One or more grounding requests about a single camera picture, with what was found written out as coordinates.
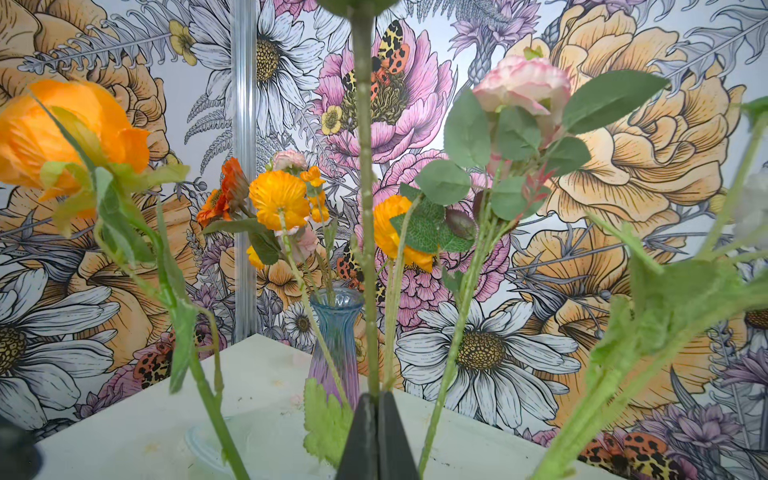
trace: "white table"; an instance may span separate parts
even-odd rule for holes
[[[290,446],[265,442],[264,452],[282,462],[309,462],[300,439],[303,413],[300,396],[309,371],[310,356],[262,336],[252,336],[224,350],[224,415],[256,409],[274,412],[274,425],[286,425],[279,415],[292,418],[298,439]],[[213,359],[203,362],[212,378]],[[396,393],[409,444],[418,459],[432,404],[404,392]],[[222,478],[196,460],[186,447],[184,433],[207,416],[191,377],[180,393],[169,396],[162,382],[111,406],[39,443],[45,456],[40,480],[91,478]],[[273,430],[277,439],[279,430]],[[445,411],[435,438],[427,479],[466,480],[504,478],[524,480],[544,449],[501,430]],[[616,480],[599,468],[575,462],[577,480]]]

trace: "white flower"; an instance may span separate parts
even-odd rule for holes
[[[99,326],[120,309],[117,302],[105,302],[111,295],[106,286],[36,306],[47,281],[43,269],[27,270],[0,291],[0,415],[27,430],[48,421],[42,407],[63,410],[78,401],[73,379],[112,365],[112,351],[102,342],[114,330],[90,339],[50,338]]]
[[[736,226],[733,234],[737,239],[748,237],[757,229],[764,229],[768,223],[768,170],[752,175],[744,184],[739,205],[733,212]],[[748,247],[768,249],[768,231],[758,234]]]
[[[306,314],[304,304],[301,302],[294,303],[286,308],[280,317],[282,318],[278,318],[277,322],[283,324],[283,331],[286,333],[291,346],[312,353],[317,337],[312,331],[312,324]]]
[[[376,29],[373,32],[383,34],[392,20],[403,20],[408,16],[407,4],[416,3],[416,0],[402,0],[391,8],[387,8],[381,15],[376,17]],[[349,34],[352,33],[352,27],[346,18],[337,17],[324,8],[315,10],[315,35],[328,45],[328,52],[333,53],[344,48],[344,44],[349,40]]]
[[[458,374],[448,389],[445,407],[476,417],[501,429],[521,424],[522,410],[541,420],[552,420],[558,410],[554,395],[568,392],[557,382],[546,382],[519,364],[549,373],[573,373],[581,363],[563,353],[578,348],[575,340],[548,334],[522,335],[518,331],[531,317],[533,305],[518,302],[506,311],[485,318],[472,301],[464,338],[456,360]],[[424,397],[437,398],[448,358],[458,312],[451,303],[439,312],[419,312],[426,326],[403,335],[396,354],[406,366],[402,376],[423,386]]]
[[[213,70],[205,93],[211,100],[226,98],[229,110],[232,100],[230,7],[226,0],[191,0],[190,13],[190,35],[196,42],[190,50],[201,64]]]
[[[317,88],[319,80],[310,75],[323,63],[323,43],[314,38],[301,40],[304,22],[294,22],[290,12],[275,17],[273,0],[260,7],[256,34],[256,117],[259,132],[282,133],[293,126],[293,112],[306,104],[303,92]]]

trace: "glass vase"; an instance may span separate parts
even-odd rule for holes
[[[330,296],[328,290],[322,289],[312,296],[310,303],[315,310],[320,332],[326,340],[333,363],[339,370],[349,404],[354,410],[357,407],[360,384],[353,327],[362,310],[362,294],[357,290],[335,288],[333,295]],[[333,380],[319,343],[315,344],[312,354],[310,378],[317,379],[328,395],[335,395],[341,402],[339,390],[336,388],[336,382]]]

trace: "floral wallpaper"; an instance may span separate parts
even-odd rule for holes
[[[180,161],[199,172],[136,202],[148,219],[163,202],[188,291],[214,311],[231,343],[233,240],[203,238],[194,218],[233,154],[232,5],[0,5],[0,108],[36,79],[87,78],[152,132],[155,164]],[[349,238],[361,231],[349,24],[315,0],[253,0],[253,8],[259,168],[286,149],[321,168],[339,218],[334,264],[357,286],[348,255]],[[759,0],[402,0],[377,18],[371,55],[387,31],[402,36],[408,53],[372,98],[376,203],[445,158],[452,102],[504,55],[540,48],[568,72],[572,89],[628,68],[671,82],[628,118],[581,135],[591,161],[555,178],[538,215],[489,257],[447,408],[542,445],[554,438],[584,394],[611,297],[631,297],[627,254],[587,213],[629,223],[659,262],[696,251],[743,152],[747,125],[737,104],[766,94],[767,22]],[[62,239],[48,222],[51,204],[37,198],[21,188],[0,194],[0,414],[42,438],[163,379],[174,339],[165,312],[98,252],[92,225],[83,221]],[[471,201],[460,208],[471,213]],[[464,271],[471,255],[444,253],[431,272],[408,269],[402,281],[397,386],[429,401],[457,317],[442,266]],[[384,260],[378,253],[377,266]],[[749,279],[764,265],[740,269]],[[316,264],[303,272],[320,279]],[[141,275],[153,281],[154,271]],[[379,292],[387,283],[383,270]],[[258,271],[255,290],[262,334],[311,352],[315,339],[288,265]],[[749,312],[693,339],[581,459],[626,478],[768,478],[766,329],[766,313]],[[367,374],[363,331],[358,321],[359,371]],[[197,339],[210,342],[202,323]]]

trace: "black object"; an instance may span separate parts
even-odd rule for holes
[[[0,416],[0,478],[30,480],[42,466],[35,437]]]
[[[336,480],[419,480],[391,392],[360,396]]]

